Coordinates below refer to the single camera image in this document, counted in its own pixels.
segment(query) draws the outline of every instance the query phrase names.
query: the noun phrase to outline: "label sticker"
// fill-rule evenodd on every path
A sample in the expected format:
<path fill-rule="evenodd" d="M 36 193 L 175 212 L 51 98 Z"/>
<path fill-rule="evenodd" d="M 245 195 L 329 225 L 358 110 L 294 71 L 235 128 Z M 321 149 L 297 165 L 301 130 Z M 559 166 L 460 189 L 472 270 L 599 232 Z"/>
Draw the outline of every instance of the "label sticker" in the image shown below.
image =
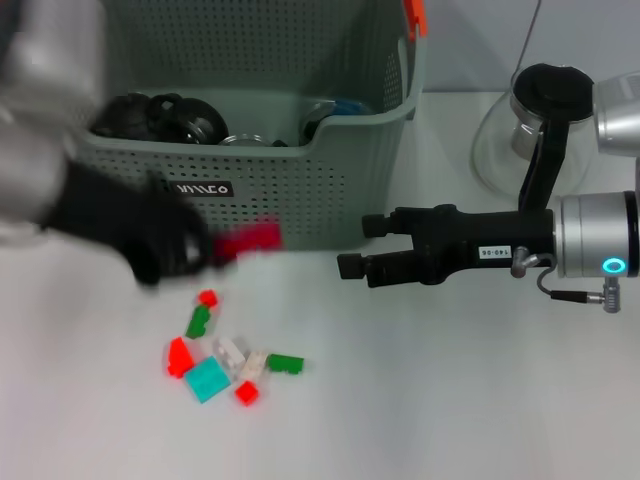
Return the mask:
<path fill-rule="evenodd" d="M 512 258 L 511 246 L 502 245 L 498 247 L 478 247 L 478 257 L 480 260 L 495 260 L 501 258 Z"/>
<path fill-rule="evenodd" d="M 231 182 L 169 182 L 171 189 L 186 197 L 233 197 Z"/>

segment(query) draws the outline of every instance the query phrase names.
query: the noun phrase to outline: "white wall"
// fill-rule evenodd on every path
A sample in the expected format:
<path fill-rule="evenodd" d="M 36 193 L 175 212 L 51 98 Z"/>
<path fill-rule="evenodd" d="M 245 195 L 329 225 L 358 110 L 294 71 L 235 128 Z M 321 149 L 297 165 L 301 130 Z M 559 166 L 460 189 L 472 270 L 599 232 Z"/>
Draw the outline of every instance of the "white wall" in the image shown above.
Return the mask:
<path fill-rule="evenodd" d="M 504 90 L 536 0 L 425 0 L 430 91 Z M 640 70 L 640 0 L 543 0 L 525 65 L 570 64 L 594 80 Z"/>

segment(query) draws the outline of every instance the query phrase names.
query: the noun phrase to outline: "gray plastic basket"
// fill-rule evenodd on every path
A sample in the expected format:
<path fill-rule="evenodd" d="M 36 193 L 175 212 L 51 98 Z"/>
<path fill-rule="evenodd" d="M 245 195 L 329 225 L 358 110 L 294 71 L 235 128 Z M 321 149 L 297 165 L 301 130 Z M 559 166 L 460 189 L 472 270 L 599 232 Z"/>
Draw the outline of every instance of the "gray plastic basket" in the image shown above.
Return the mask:
<path fill-rule="evenodd" d="M 376 115 L 331 117 L 303 147 L 134 142 L 87 134 L 80 161 L 136 187 L 189 197 L 217 228 L 278 219 L 290 249 L 352 248 L 381 212 L 426 38 L 402 0 L 104 0 L 111 93 L 209 102 L 232 134 L 289 145 L 319 99 Z"/>

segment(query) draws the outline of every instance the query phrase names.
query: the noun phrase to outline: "lego brick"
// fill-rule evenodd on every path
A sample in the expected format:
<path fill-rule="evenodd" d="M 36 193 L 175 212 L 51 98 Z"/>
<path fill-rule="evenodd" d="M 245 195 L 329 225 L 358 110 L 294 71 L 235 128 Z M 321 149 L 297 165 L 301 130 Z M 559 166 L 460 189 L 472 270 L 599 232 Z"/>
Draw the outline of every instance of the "lego brick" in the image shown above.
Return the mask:
<path fill-rule="evenodd" d="M 231 385 L 229 377 L 213 357 L 208 357 L 193 367 L 184 378 L 200 403 L 206 402 Z"/>
<path fill-rule="evenodd" d="M 225 233 L 216 239 L 214 251 L 226 259 L 235 259 L 238 255 L 252 250 L 281 250 L 282 233 L 277 224 L 260 224 L 241 227 L 234 232 Z"/>
<path fill-rule="evenodd" d="M 222 337 L 216 340 L 213 343 L 213 348 L 216 355 L 218 355 L 218 360 L 233 372 L 240 370 L 246 362 L 242 352 L 228 338 Z"/>
<path fill-rule="evenodd" d="M 185 373 L 194 367 L 193 357 L 182 338 L 178 337 L 171 341 L 169 346 L 169 375 L 182 378 Z"/>
<path fill-rule="evenodd" d="M 267 357 L 268 355 L 265 352 L 252 352 L 244 367 L 242 367 L 238 379 L 256 383 L 260 379 L 262 372 L 264 372 Z"/>
<path fill-rule="evenodd" d="M 193 311 L 191 321 L 187 327 L 185 337 L 195 340 L 207 332 L 207 322 L 211 319 L 211 312 L 204 305 L 198 305 Z"/>
<path fill-rule="evenodd" d="M 198 301 L 209 309 L 217 307 L 220 303 L 220 300 L 218 300 L 218 295 L 213 290 L 205 290 L 203 292 L 200 292 L 200 295 L 198 295 Z"/>
<path fill-rule="evenodd" d="M 260 391 L 252 382 L 244 382 L 236 389 L 236 398 L 245 406 L 249 407 L 260 397 Z"/>
<path fill-rule="evenodd" d="M 286 372 L 297 375 L 304 368 L 304 359 L 272 354 L 267 359 L 267 366 L 272 372 Z"/>

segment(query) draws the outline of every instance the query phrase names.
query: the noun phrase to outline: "red lego brick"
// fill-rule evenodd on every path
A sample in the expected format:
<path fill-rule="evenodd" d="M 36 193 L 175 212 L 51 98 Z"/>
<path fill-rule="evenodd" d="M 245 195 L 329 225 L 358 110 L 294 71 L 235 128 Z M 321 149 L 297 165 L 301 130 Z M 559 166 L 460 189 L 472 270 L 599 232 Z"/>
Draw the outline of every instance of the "red lego brick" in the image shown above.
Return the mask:
<path fill-rule="evenodd" d="M 236 390 L 236 397 L 245 407 L 251 406 L 260 396 L 260 392 L 252 382 L 244 382 Z"/>
<path fill-rule="evenodd" d="M 169 375 L 182 378 L 185 373 L 195 366 L 189 349 L 184 344 L 184 340 L 178 337 L 171 341 L 169 346 Z"/>
<path fill-rule="evenodd" d="M 215 308 L 220 301 L 213 290 L 205 290 L 198 295 L 198 301 L 207 308 Z"/>
<path fill-rule="evenodd" d="M 280 250 L 280 226 L 262 224 L 242 227 L 235 232 L 220 235 L 214 249 L 216 255 L 226 259 L 235 259 L 239 254 L 252 250 Z"/>

